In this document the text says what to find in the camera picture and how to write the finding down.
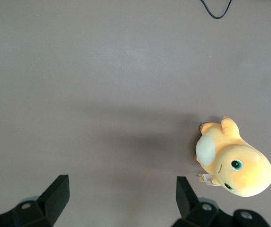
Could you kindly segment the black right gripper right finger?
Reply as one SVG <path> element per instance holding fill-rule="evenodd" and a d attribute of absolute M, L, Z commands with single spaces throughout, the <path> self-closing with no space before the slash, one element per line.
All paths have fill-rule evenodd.
<path fill-rule="evenodd" d="M 235 210 L 233 215 L 223 212 L 213 200 L 199 199 L 187 178 L 176 179 L 176 203 L 181 218 L 173 227 L 267 227 L 268 222 L 252 210 Z"/>

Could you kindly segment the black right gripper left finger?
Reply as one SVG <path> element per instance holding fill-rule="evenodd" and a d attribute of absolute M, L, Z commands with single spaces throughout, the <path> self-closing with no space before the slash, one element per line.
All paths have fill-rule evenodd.
<path fill-rule="evenodd" d="M 0 214 L 0 227 L 52 227 L 69 201 L 69 176 L 59 175 L 36 199 Z"/>

